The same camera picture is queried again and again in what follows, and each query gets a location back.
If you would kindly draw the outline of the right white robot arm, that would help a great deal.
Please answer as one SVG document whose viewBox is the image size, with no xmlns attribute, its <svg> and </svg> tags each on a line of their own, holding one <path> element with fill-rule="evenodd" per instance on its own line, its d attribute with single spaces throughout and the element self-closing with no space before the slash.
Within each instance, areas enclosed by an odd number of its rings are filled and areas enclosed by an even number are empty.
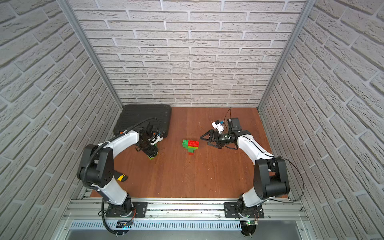
<svg viewBox="0 0 384 240">
<path fill-rule="evenodd" d="M 213 122 L 213 128 L 200 139 L 209 146 L 221 149 L 234 144 L 234 150 L 241 149 L 254 165 L 253 187 L 238 199 L 240 209 L 249 209 L 261 205 L 268 199 L 287 195 L 290 184 L 284 158 L 276 157 L 266 151 L 251 133 L 243 130 L 238 118 L 227 119 L 228 128 L 220 121 Z"/>
</svg>

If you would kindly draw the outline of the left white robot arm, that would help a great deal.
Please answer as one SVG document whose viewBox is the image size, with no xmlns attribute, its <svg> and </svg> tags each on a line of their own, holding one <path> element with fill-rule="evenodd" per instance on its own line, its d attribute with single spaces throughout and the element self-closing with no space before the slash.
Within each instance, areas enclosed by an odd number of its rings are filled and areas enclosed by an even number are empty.
<svg viewBox="0 0 384 240">
<path fill-rule="evenodd" d="M 147 118 L 121 132 L 119 135 L 97 145 L 87 145 L 84 148 L 77 177 L 84 187 L 98 192 L 103 200 L 118 215 L 126 217 L 131 214 L 133 205 L 129 194 L 121 188 L 115 177 L 114 159 L 130 146 L 137 146 L 137 151 L 143 151 L 148 158 L 153 159 L 159 153 L 156 144 L 163 140 L 159 126 L 153 132 L 150 120 Z"/>
</svg>

